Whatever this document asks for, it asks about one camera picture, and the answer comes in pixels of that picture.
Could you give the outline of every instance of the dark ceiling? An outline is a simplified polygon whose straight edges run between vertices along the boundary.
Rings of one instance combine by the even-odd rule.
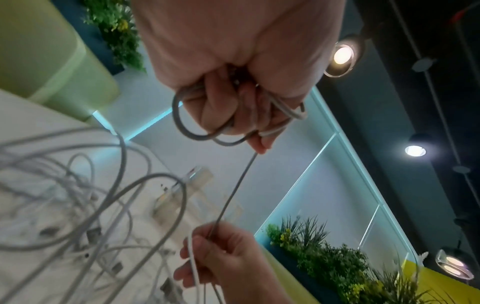
[[[348,0],[341,37],[365,38],[355,68],[341,78],[323,77],[322,96],[378,185],[417,252],[460,245],[480,261],[480,77],[473,72],[458,29],[480,61],[480,6],[462,0],[396,0],[421,57],[429,69],[444,120],[458,151],[452,148],[424,73],[412,70],[418,57],[395,14],[392,1]],[[435,153],[411,158],[404,148],[411,135],[428,134]],[[471,169],[466,176],[452,167]],[[454,219],[468,223],[461,228]],[[479,287],[476,276],[475,285]]]

